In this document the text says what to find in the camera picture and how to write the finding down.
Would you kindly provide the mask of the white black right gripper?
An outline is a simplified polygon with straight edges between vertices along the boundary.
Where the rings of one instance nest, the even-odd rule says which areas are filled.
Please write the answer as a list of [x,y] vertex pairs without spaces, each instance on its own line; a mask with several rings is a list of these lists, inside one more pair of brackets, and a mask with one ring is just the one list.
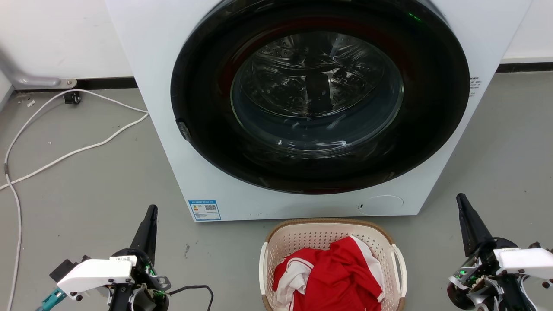
[[464,193],[456,196],[466,261],[449,278],[449,300],[466,311],[544,311],[531,300],[525,282],[552,287],[552,251],[533,243],[519,248],[493,238]]

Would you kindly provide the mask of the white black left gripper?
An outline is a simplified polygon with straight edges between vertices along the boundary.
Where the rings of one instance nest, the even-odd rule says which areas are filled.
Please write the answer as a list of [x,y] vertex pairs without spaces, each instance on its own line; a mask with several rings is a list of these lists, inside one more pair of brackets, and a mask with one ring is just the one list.
[[171,283],[154,268],[158,207],[150,205],[130,248],[109,259],[83,256],[80,263],[65,260],[57,268],[57,303],[81,301],[93,289],[107,295],[110,311],[167,311]]

